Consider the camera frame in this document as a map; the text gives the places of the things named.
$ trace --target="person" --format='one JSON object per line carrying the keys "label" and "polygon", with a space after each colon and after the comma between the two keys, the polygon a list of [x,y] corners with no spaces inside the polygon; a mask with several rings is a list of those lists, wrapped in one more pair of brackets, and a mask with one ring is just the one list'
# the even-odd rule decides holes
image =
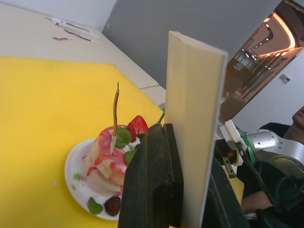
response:
{"label": "person", "polygon": [[[291,126],[268,123],[260,129],[273,131],[279,137],[304,145],[304,106],[293,115],[292,120],[293,124]],[[256,164],[255,168],[259,169],[259,166],[262,166],[262,163]],[[237,174],[237,177],[245,184],[244,197],[241,202],[241,208],[245,214],[255,213],[257,210],[264,210],[273,206],[266,194],[260,190],[256,178],[244,165],[238,168]],[[282,175],[282,172],[272,165],[263,163],[260,176],[270,189],[273,188],[279,178],[282,178]],[[288,213],[278,213],[276,216],[292,227],[304,227],[303,211],[303,206],[298,203]]]}

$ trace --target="wooden board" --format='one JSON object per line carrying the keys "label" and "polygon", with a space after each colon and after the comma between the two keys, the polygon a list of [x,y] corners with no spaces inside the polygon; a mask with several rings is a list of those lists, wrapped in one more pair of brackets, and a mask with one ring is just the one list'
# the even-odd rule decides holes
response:
{"label": "wooden board", "polygon": [[69,193],[64,165],[79,142],[162,111],[114,65],[0,57],[0,227],[115,228]]}
{"label": "wooden board", "polygon": [[214,149],[226,52],[169,33],[165,123],[172,123],[184,177],[182,228],[200,228]]}

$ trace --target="white plate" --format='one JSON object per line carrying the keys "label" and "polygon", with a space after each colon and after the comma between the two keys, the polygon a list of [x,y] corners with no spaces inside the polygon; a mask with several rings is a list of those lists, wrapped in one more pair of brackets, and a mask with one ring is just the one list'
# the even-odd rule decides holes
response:
{"label": "white plate", "polygon": [[74,180],[73,178],[75,173],[85,173],[83,166],[83,157],[91,151],[91,147],[94,140],[95,139],[88,139],[82,141],[81,143],[77,144],[68,154],[65,164],[66,184],[73,198],[83,209],[90,213],[87,207],[87,202],[89,198],[92,197],[97,203],[103,205],[103,211],[100,214],[96,215],[97,217],[106,220],[118,221],[119,213],[118,215],[113,217],[108,215],[105,211],[104,203],[106,202],[108,197],[97,194],[96,192],[91,190],[85,181],[78,181]]}

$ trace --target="gray wall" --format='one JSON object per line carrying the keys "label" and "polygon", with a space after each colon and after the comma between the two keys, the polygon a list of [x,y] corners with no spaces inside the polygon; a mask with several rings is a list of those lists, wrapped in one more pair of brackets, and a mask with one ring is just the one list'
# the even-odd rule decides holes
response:
{"label": "gray wall", "polygon": [[168,31],[240,49],[280,0],[117,0],[103,34],[166,85]]}

